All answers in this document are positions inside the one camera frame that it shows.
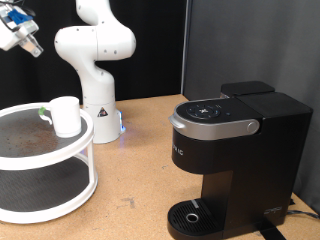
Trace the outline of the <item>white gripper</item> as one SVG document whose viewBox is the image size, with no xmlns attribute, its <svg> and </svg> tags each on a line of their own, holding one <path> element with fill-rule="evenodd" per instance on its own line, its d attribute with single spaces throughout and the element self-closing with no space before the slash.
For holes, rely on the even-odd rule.
<svg viewBox="0 0 320 240">
<path fill-rule="evenodd" d="M 17 45 L 20 45 L 34 57 L 39 57 L 43 52 L 43 48 L 33 36 L 38 29 L 39 27 L 34 21 L 26 21 L 19 25 L 10 22 L 8 26 L 1 22 L 0 48 L 4 51 L 8 51 Z"/>
</svg>

